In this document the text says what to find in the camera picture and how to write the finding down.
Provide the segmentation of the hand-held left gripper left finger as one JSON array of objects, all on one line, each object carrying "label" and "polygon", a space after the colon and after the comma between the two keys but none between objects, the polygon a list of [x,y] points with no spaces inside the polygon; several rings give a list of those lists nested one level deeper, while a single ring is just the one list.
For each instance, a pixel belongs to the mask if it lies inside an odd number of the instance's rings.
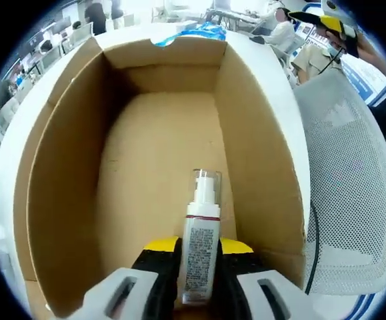
[{"label": "hand-held left gripper left finger", "polygon": [[86,292],[82,319],[172,319],[181,239],[147,244],[130,268],[119,268]]}]

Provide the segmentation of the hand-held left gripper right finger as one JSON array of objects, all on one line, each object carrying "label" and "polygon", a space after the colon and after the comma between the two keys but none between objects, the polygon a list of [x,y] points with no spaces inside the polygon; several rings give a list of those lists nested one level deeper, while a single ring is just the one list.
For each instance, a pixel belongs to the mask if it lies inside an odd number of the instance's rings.
[{"label": "hand-held left gripper right finger", "polygon": [[220,238],[213,305],[222,319],[312,319],[309,296],[245,243]]}]

